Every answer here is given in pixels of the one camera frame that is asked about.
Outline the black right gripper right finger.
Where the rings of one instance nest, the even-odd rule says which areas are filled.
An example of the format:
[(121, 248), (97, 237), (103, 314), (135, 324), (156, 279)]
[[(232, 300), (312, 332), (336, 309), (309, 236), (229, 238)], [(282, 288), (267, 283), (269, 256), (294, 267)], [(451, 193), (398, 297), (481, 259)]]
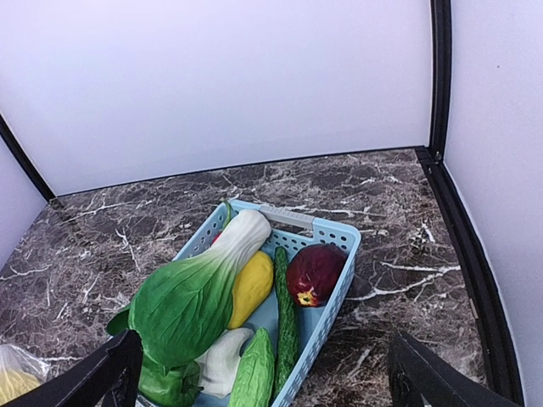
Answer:
[(484, 340), (488, 388), (453, 368), (407, 332), (389, 345), (389, 389), (393, 406), (520, 406), (522, 388), (510, 351)]

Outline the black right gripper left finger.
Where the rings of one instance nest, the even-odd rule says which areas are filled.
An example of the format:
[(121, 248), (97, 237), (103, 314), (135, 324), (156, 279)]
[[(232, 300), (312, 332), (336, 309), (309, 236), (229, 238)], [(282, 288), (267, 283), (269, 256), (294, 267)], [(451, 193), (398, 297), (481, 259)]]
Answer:
[(133, 406), (143, 362), (138, 334), (124, 330), (80, 363), (14, 399), (12, 406)]

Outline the clear zip top bag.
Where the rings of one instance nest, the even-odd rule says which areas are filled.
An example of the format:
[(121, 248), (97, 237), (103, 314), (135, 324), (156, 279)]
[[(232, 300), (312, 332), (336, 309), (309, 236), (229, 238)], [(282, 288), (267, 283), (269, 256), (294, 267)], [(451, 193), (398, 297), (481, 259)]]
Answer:
[(1, 345), (1, 370), (23, 371), (35, 376), (41, 385), (48, 379), (51, 365), (13, 344)]

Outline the yellow white napa cabbage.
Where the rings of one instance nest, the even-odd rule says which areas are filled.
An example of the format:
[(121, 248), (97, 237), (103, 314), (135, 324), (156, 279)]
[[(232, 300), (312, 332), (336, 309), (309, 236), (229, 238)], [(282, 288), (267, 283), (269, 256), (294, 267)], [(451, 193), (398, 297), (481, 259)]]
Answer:
[(16, 370), (1, 370), (0, 402), (6, 404), (40, 385), (39, 380), (32, 374)]

